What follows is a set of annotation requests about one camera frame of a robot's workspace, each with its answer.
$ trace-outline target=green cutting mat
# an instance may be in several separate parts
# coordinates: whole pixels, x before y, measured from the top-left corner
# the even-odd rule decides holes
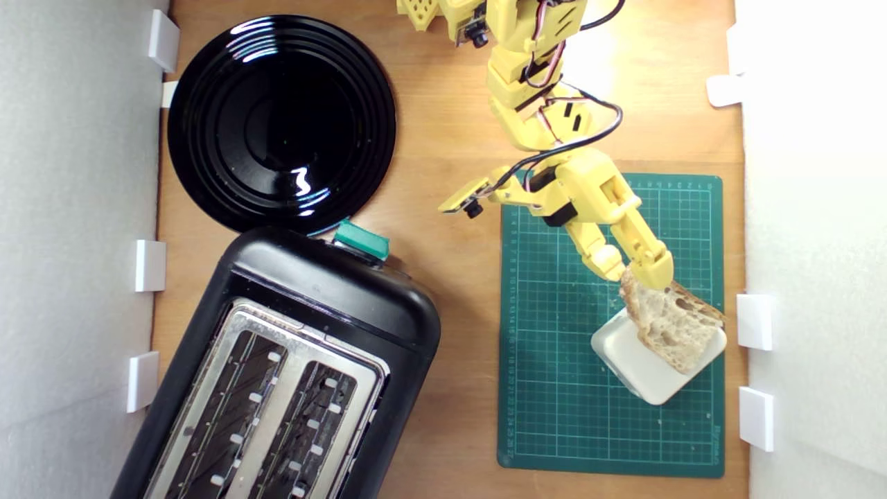
[[[720,178],[626,174],[675,277],[723,310]],[[604,233],[613,242],[607,228]],[[632,395],[591,347],[624,303],[563,229],[524,208],[502,220],[498,460],[509,468],[635,475],[724,474],[724,356],[661,407]]]

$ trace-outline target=wooden surface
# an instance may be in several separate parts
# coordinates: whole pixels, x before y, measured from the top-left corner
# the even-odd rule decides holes
[[[610,2],[597,5],[593,8],[610,8]],[[272,13],[310,15],[352,32],[376,53],[396,91],[395,159],[378,193],[353,219],[390,237],[405,270],[430,288],[443,337],[381,497],[748,497],[749,451],[739,440],[736,417],[736,387],[746,381],[746,361],[736,344],[726,352],[723,479],[497,465],[499,216],[490,208],[475,220],[436,212],[436,205],[463,182],[521,157],[487,106],[489,47],[454,48],[443,20],[427,33],[416,33],[406,17],[395,15],[394,0],[172,0],[171,17],[182,29],[179,70],[216,34]],[[581,59],[578,66],[568,60],[582,75],[576,83],[594,82],[588,91],[625,109],[622,127],[599,145],[621,168],[714,174],[724,180],[731,333],[734,295],[744,285],[741,117],[738,109],[709,106],[705,78],[726,72],[725,30],[733,20],[731,0],[630,0],[613,22],[579,35],[589,40],[570,42],[567,56]],[[235,234],[187,197],[169,162],[165,135],[163,144],[159,238],[169,245],[169,273],[167,290],[156,298],[153,348],[160,351],[165,370],[217,259]]]

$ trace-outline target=toaster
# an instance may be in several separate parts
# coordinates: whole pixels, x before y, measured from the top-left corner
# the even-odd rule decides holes
[[[112,499],[375,497],[440,338],[387,240],[280,227],[225,251]]]

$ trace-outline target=bread slice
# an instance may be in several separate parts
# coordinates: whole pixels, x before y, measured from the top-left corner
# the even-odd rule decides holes
[[[619,296],[641,343],[683,374],[696,367],[709,341],[724,328],[723,313],[675,281],[665,289],[649,289],[625,269]]]

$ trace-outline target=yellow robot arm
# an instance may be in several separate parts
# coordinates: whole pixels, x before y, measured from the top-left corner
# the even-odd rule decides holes
[[[443,15],[457,45],[470,41],[480,47],[493,36],[498,45],[487,65],[492,111],[516,147],[538,151],[472,180],[439,210],[464,210],[474,218],[484,199],[524,206],[548,225],[564,227],[592,272],[618,281],[625,267],[619,249],[606,243],[599,228],[607,224],[639,281],[654,289],[668,286],[673,259],[638,212],[640,198],[605,154],[588,147],[615,129],[622,110],[561,81],[561,55],[567,38],[582,28],[587,0],[397,1],[421,30],[430,22],[427,15]],[[419,15],[424,24],[417,24]],[[595,105],[616,111],[616,120],[590,134],[596,129]],[[514,175],[519,170],[525,170],[523,182]],[[531,170],[538,174],[531,177]]]

